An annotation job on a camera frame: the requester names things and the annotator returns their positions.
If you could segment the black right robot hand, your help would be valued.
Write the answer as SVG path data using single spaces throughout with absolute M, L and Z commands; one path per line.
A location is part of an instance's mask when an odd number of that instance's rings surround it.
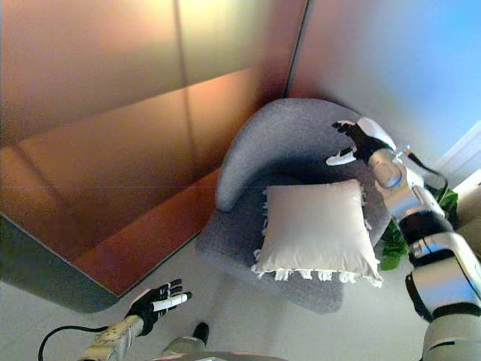
M 336 121 L 332 126 L 354 141 L 353 147 L 340 150 L 325 163 L 329 166 L 345 165 L 356 160 L 368 162 L 378 150 L 396 151 L 396 145 L 388 133 L 374 120 L 361 117 L 356 123 L 351 120 Z

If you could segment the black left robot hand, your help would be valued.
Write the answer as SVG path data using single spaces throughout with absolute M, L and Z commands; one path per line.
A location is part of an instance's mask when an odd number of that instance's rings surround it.
M 183 291 L 182 280 L 178 278 L 157 288 L 145 290 L 133 301 L 126 316 L 136 316 L 143 321 L 139 336 L 145 336 L 152 331 L 160 317 L 191 298 L 192 293 Z

